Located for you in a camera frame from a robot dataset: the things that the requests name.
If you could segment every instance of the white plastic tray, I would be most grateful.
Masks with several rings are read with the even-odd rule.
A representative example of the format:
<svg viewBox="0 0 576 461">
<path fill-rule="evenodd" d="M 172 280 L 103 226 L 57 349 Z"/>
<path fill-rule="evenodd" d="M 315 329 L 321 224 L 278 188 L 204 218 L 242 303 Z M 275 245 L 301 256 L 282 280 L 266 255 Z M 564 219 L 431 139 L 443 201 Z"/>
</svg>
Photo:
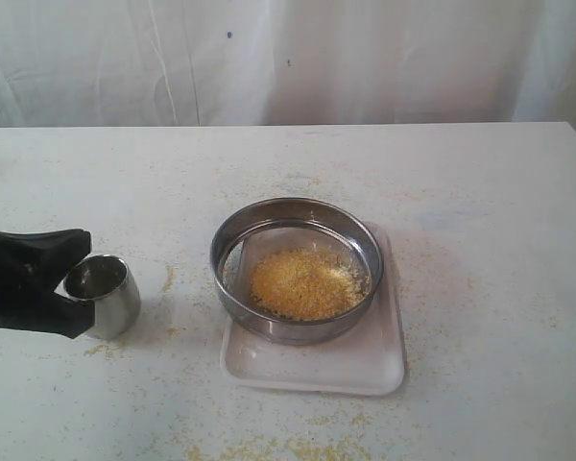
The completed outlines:
<svg viewBox="0 0 576 461">
<path fill-rule="evenodd" d="M 259 388 L 363 396 L 381 396 L 399 387 L 404 352 L 391 242 L 380 227 L 368 227 L 382 247 L 386 271 L 358 325 L 329 342 L 295 347 L 270 343 L 228 319 L 221 364 L 230 380 Z"/>
</svg>

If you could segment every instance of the small metal cup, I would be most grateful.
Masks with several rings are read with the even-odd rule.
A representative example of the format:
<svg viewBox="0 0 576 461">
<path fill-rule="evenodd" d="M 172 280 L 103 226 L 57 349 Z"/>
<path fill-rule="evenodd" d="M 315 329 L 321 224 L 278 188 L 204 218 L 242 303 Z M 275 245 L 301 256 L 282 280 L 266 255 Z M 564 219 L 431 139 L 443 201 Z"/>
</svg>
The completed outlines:
<svg viewBox="0 0 576 461">
<path fill-rule="evenodd" d="M 95 303 L 94 326 L 85 332 L 92 338 L 113 339 L 134 324 L 141 310 L 132 273 L 117 256 L 84 259 L 68 273 L 63 286 L 70 298 Z"/>
</svg>

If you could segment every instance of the white curtain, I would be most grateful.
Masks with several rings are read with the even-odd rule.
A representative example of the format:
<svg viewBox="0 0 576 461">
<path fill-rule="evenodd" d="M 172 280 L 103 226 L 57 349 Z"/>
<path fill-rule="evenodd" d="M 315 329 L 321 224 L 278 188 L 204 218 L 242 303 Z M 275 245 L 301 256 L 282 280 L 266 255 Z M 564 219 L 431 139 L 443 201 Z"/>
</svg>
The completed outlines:
<svg viewBox="0 0 576 461">
<path fill-rule="evenodd" d="M 576 0 L 0 0 L 0 126 L 566 120 Z"/>
</svg>

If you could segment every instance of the table surface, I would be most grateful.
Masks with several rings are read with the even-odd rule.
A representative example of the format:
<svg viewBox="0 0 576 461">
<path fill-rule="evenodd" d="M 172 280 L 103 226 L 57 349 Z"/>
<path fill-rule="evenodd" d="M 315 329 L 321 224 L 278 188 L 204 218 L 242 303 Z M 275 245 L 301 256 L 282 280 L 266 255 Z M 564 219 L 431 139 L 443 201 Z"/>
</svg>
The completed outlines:
<svg viewBox="0 0 576 461">
<path fill-rule="evenodd" d="M 409 372 L 396 393 L 223 375 L 208 246 L 273 196 L 390 234 Z M 576 460 L 564 123 L 0 130 L 0 231 L 74 227 L 130 263 L 143 312 L 114 343 L 0 330 L 0 460 Z"/>
</svg>

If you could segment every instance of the yellow powder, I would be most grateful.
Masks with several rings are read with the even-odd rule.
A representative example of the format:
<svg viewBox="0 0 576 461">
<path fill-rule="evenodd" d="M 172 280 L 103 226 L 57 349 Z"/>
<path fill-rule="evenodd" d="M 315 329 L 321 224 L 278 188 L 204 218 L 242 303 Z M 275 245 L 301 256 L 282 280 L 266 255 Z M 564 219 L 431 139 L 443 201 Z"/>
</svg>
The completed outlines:
<svg viewBox="0 0 576 461">
<path fill-rule="evenodd" d="M 339 256 L 306 249 L 284 250 L 258 262 L 251 294 L 257 307 L 292 320 L 327 319 L 364 298 L 360 279 Z"/>
</svg>

